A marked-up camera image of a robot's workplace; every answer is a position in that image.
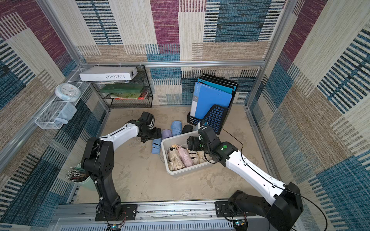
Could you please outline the light blue umbrella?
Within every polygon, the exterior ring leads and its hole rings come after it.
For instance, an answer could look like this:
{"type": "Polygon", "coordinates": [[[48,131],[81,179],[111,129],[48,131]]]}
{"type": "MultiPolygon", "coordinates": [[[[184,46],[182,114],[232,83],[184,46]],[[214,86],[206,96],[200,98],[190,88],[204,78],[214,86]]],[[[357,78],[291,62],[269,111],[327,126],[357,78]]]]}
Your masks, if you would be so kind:
{"type": "Polygon", "coordinates": [[[160,154],[161,142],[162,142],[161,138],[157,138],[152,141],[152,154],[156,154],[156,155],[160,154]]]}

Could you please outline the lavender umbrella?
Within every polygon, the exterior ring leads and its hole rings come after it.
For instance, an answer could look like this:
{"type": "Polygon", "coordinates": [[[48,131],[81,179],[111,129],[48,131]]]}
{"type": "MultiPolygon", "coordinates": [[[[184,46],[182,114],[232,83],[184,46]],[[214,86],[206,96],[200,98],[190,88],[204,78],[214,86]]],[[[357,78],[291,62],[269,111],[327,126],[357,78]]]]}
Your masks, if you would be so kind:
{"type": "Polygon", "coordinates": [[[162,131],[162,140],[172,137],[172,131],[165,129],[162,131]]]}

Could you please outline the cream striped umbrella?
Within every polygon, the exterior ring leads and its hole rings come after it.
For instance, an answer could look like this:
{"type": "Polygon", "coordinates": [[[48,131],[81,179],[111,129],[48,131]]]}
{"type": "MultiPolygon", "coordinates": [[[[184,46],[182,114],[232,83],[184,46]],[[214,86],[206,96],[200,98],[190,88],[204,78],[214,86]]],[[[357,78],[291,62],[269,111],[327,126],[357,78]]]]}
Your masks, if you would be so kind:
{"type": "Polygon", "coordinates": [[[198,152],[193,151],[193,150],[188,150],[188,153],[189,153],[190,159],[193,162],[193,165],[198,165],[202,163],[202,159],[199,156],[198,152]]]}

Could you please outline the white plastic storage box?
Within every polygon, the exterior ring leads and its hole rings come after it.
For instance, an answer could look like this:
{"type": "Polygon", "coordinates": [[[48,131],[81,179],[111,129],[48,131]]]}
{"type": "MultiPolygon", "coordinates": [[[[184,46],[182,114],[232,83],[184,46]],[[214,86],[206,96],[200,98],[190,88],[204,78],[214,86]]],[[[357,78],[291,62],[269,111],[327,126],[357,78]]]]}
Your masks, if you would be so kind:
{"type": "Polygon", "coordinates": [[[198,138],[198,132],[193,131],[162,140],[161,151],[169,175],[179,177],[212,165],[211,158],[203,151],[195,151],[193,147],[188,147],[187,141],[192,137],[198,138]]]}

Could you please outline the pink umbrella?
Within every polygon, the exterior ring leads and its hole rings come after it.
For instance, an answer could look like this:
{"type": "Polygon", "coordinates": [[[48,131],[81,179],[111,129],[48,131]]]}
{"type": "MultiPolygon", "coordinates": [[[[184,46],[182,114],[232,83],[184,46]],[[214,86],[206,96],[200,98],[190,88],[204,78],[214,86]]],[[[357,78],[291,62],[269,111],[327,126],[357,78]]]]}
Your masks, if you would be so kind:
{"type": "Polygon", "coordinates": [[[193,166],[193,162],[190,159],[189,153],[186,149],[184,149],[182,146],[177,146],[177,151],[180,155],[180,159],[185,165],[185,167],[191,167],[193,166]]]}

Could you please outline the beige umbrella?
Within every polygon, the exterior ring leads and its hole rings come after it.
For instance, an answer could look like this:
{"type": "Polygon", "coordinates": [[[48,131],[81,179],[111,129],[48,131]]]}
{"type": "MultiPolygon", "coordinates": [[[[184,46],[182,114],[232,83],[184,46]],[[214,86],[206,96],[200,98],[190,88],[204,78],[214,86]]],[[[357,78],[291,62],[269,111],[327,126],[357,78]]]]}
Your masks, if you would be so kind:
{"type": "Polygon", "coordinates": [[[186,167],[180,158],[180,154],[177,148],[178,145],[174,144],[167,151],[168,166],[170,171],[177,171],[186,167]]]}

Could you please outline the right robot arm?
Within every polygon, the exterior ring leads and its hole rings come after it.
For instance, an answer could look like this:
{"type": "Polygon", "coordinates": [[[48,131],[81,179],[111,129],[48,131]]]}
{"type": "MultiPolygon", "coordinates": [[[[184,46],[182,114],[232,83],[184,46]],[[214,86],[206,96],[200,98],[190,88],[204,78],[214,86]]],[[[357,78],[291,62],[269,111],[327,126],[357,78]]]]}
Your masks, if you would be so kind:
{"type": "Polygon", "coordinates": [[[234,171],[253,186],[260,196],[236,191],[228,199],[231,213],[253,213],[264,217],[278,231],[289,231],[302,214],[304,207],[300,189],[294,183],[285,184],[273,178],[242,154],[228,141],[220,141],[209,126],[197,130],[196,136],[187,140],[190,150],[203,151],[213,163],[220,163],[234,171]]]}

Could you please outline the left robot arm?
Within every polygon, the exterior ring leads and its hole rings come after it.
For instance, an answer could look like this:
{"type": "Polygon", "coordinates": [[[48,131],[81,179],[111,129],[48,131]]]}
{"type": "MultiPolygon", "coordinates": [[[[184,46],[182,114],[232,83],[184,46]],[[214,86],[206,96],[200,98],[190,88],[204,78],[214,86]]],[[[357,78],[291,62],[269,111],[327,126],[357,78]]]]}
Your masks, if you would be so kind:
{"type": "Polygon", "coordinates": [[[121,205],[112,171],[114,168],[114,152],[128,140],[139,137],[142,143],[161,138],[161,129],[155,128],[155,117],[149,112],[143,112],[139,119],[129,120],[116,131],[102,136],[92,137],[87,141],[81,168],[93,180],[99,195],[96,207],[96,221],[124,220],[126,211],[121,205]]]}

